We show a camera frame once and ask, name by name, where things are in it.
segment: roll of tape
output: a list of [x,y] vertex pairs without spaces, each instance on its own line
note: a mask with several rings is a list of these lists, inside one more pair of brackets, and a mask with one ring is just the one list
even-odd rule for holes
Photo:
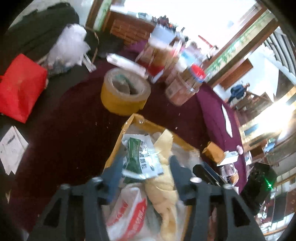
[[[136,90],[135,94],[120,92],[113,85],[113,81],[119,75],[124,75],[128,79],[133,89]],[[150,93],[151,87],[147,80],[132,72],[115,68],[105,75],[101,100],[104,107],[110,112],[121,116],[130,116],[144,108]]]

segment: person in dark blue jacket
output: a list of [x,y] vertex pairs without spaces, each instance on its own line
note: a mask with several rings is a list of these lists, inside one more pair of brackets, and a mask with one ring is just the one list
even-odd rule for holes
[[237,98],[237,99],[242,98],[249,86],[250,86],[250,84],[247,83],[246,85],[236,85],[236,86],[232,87],[230,90],[231,96],[228,99],[227,103],[230,104],[234,98]]

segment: green and white packet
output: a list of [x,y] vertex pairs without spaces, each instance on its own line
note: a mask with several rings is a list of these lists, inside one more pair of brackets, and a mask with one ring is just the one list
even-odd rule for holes
[[141,181],[163,174],[149,135],[124,134],[121,142],[127,148],[123,159],[124,177]]

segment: red paper bag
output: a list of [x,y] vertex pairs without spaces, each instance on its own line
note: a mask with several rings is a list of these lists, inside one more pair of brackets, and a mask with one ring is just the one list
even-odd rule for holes
[[1,77],[0,113],[25,123],[45,88],[46,78],[46,69],[19,54]]

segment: red and white packet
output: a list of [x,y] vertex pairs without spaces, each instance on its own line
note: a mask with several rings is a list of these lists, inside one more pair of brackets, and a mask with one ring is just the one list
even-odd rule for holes
[[142,184],[129,184],[121,190],[106,222],[110,241],[127,241],[140,232],[144,225],[147,197]]

